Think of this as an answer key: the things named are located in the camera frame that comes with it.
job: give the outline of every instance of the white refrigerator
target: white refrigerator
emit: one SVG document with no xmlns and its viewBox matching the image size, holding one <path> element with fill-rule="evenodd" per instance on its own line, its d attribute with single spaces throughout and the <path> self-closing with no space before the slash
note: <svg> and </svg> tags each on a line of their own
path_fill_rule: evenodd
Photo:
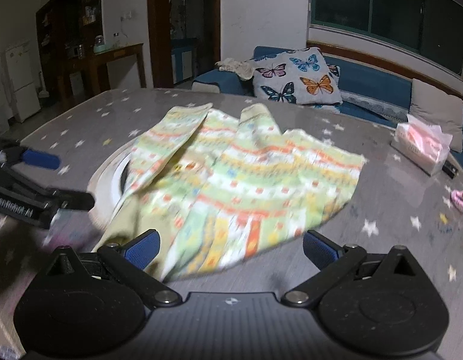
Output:
<svg viewBox="0 0 463 360">
<path fill-rule="evenodd" d="M 2 67 L 8 102 L 16 119 L 23 122 L 41 108 L 31 71 L 29 42 L 2 52 Z"/>
</svg>

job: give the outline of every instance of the table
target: table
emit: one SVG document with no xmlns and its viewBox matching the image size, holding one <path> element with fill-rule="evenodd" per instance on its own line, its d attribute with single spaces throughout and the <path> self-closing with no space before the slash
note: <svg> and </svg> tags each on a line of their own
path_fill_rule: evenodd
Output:
<svg viewBox="0 0 463 360">
<path fill-rule="evenodd" d="M 244 96 L 112 90 L 81 103 L 24 139 L 24 144 L 36 150 L 59 155 L 59 171 L 21 164 L 17 168 L 44 185 L 85 190 L 103 162 L 113 154 L 119 155 L 126 143 L 158 123 L 174 105 L 213 103 L 215 108 L 239 117 L 242 109 L 258 101 L 267 106 L 282 132 L 302 128 L 369 160 L 351 201 L 318 230 L 339 245 L 359 244 L 370 253 L 388 253 L 394 245 L 406 245 L 438 288 L 450 312 L 450 326 L 439 354 L 445 359 L 463 360 L 463 215 L 446 204 L 447 188 L 463 190 L 463 171 L 453 180 L 443 172 L 430 178 L 390 146 L 393 130 L 387 127 Z M 440 214 L 447 223 L 443 223 Z M 421 225 L 419 230 L 411 221 L 416 217 Z M 363 231 L 365 220 L 376 222 L 377 235 Z M 101 235 L 83 212 L 73 214 L 58 230 L 59 239 L 55 242 L 67 242 L 83 251 L 91 249 Z M 12 325 L 14 305 L 47 259 L 40 246 L 45 235 L 23 229 L 13 221 L 7 221 L 0 231 L 0 316 L 8 327 Z M 10 250 L 12 259 L 5 263 Z M 450 266 L 456 270 L 455 277 L 448 273 Z M 302 239 L 298 238 L 226 271 L 169 285 L 184 298 L 190 291 L 270 291 L 280 296 L 316 273 L 317 268 L 304 256 Z"/>
<path fill-rule="evenodd" d="M 146 88 L 146 76 L 143 64 L 143 43 L 119 47 L 98 54 L 86 55 L 84 59 L 68 59 L 62 64 L 62 73 L 58 76 L 58 89 L 65 109 L 75 106 L 71 100 L 70 74 L 82 71 L 85 75 L 88 97 L 99 95 L 110 90 L 107 63 L 117 59 L 136 55 L 140 86 Z"/>
</svg>

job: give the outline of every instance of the blue sofa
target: blue sofa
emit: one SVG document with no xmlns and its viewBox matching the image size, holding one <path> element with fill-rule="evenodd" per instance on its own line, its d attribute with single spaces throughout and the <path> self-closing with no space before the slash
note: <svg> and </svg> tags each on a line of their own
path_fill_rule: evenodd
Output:
<svg viewBox="0 0 463 360">
<path fill-rule="evenodd" d="M 284 51 L 287 49 L 258 46 L 253 58 Z M 342 114 L 389 127 L 396 127 L 394 121 L 406 120 L 411 103 L 411 80 L 338 57 L 324 58 L 328 64 L 336 64 L 341 68 L 338 87 L 344 101 L 336 108 Z M 241 81 L 231 72 L 215 69 L 198 76 L 194 82 L 215 85 L 221 93 L 254 96 L 251 81 Z M 463 151 L 454 151 L 452 154 L 463 167 Z"/>
</svg>

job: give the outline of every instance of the blue gripper pad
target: blue gripper pad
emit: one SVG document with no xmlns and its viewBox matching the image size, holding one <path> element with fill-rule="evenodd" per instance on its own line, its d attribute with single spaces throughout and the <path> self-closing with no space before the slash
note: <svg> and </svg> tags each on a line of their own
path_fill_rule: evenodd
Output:
<svg viewBox="0 0 463 360">
<path fill-rule="evenodd" d="M 160 235 L 148 230 L 125 245 L 123 256 L 137 268 L 145 269 L 160 251 Z"/>
<path fill-rule="evenodd" d="M 320 271 L 340 258 L 338 250 L 333 249 L 309 231 L 303 237 L 303 252 Z"/>
</svg>

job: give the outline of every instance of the towel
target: towel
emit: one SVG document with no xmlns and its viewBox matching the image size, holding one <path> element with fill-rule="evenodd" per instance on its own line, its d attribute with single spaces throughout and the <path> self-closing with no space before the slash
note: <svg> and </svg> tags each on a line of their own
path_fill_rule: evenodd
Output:
<svg viewBox="0 0 463 360">
<path fill-rule="evenodd" d="M 216 62 L 220 71 L 230 71 L 235 73 L 241 80 L 248 81 L 253 78 L 253 66 L 248 62 L 235 61 L 233 58 L 227 58 L 224 61 Z"/>
<path fill-rule="evenodd" d="M 366 159 L 303 130 L 281 133 L 263 104 L 240 119 L 212 104 L 173 107 L 134 142 L 125 191 L 95 250 L 149 228 L 165 280 L 229 268 L 336 214 Z"/>
</svg>

